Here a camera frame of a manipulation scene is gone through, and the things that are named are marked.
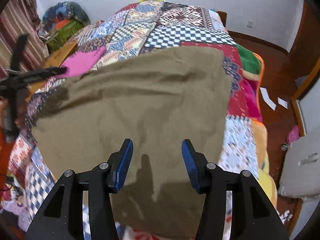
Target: white paper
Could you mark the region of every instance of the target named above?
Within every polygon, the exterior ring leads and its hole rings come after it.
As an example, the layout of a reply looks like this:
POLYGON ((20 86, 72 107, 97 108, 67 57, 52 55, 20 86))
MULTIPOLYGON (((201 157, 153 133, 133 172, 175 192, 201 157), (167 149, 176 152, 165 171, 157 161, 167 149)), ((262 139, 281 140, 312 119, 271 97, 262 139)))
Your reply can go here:
POLYGON ((265 103, 268 106, 270 106, 270 108, 274 111, 277 105, 269 98, 267 89, 260 87, 260 92, 261 92, 263 101, 265 101, 265 103))
POLYGON ((284 108, 288 109, 288 102, 278 98, 278 104, 283 106, 284 108))

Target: bed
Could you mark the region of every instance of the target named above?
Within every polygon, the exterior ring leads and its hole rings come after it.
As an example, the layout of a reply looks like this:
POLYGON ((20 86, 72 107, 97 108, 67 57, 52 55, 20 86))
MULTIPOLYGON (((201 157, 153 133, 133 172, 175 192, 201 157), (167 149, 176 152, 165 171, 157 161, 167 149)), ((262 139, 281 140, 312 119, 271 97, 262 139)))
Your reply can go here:
MULTIPOLYGON (((250 170, 276 208, 276 187, 268 174, 267 130, 262 123, 258 96, 264 62, 259 55, 233 41, 217 12, 163 1, 130 4, 107 21, 80 30, 69 39, 63 53, 58 53, 54 62, 62 64, 61 54, 68 60, 75 51, 90 53, 104 47, 95 63, 90 65, 89 69, 95 71, 140 54, 179 46, 209 47, 223 52, 223 68, 225 74, 231 76, 232 83, 218 165, 237 173, 243 169, 250 170)), ((28 229, 60 176, 53 174, 45 164, 31 129, 44 105, 65 81, 66 78, 50 78, 45 84, 32 88, 34 94, 28 103, 26 128, 21 131, 11 153, 8 169, 20 193, 9 191, 2 203, 7 207, 4 209, 6 215, 11 212, 17 217, 11 220, 10 226, 21 239, 23 231, 28 229)), ((229 239, 232 212, 231 193, 227 196, 224 239, 229 239)), ((83 225, 84 239, 90 239, 88 208, 85 205, 83 225)), ((134 230, 130 225, 117 224, 117 230, 123 239, 161 239, 161 236, 134 230)))

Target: electrical outlet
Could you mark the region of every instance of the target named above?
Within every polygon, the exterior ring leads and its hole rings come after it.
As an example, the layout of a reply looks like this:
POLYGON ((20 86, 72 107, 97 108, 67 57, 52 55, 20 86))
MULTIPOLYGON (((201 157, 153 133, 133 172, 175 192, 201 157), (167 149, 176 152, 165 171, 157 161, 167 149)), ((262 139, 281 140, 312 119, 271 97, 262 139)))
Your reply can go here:
POLYGON ((247 27, 252 28, 253 22, 252 21, 248 21, 247 23, 247 27))

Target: baseboard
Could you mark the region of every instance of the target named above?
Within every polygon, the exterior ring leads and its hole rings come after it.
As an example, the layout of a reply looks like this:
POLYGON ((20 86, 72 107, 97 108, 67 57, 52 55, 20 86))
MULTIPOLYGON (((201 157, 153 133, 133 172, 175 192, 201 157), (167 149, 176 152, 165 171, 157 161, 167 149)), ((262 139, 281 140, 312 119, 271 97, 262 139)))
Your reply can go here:
POLYGON ((259 39, 259 38, 256 38, 256 37, 253 37, 253 36, 250 36, 250 35, 247 35, 247 34, 243 34, 243 33, 237 33, 237 32, 233 32, 233 31, 228 31, 228 32, 229 32, 231 37, 242 38, 242 39, 245 39, 245 40, 248 40, 248 41, 253 41, 253 42, 256 42, 256 43, 260 43, 262 45, 265 45, 265 46, 271 47, 273 49, 279 50, 279 51, 283 52, 286 55, 289 54, 289 52, 286 49, 281 48, 280 46, 278 46, 276 44, 273 44, 273 43, 271 43, 269 41, 265 41, 265 40, 262 40, 262 39, 259 39))

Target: pink slipper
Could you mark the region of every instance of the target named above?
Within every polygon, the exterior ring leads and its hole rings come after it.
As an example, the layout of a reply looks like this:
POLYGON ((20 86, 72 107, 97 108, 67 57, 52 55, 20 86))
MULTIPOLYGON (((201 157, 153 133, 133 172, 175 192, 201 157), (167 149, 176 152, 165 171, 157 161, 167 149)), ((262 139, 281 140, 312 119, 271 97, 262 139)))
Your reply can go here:
POLYGON ((297 141, 300 138, 299 127, 295 125, 287 135, 287 144, 297 141))

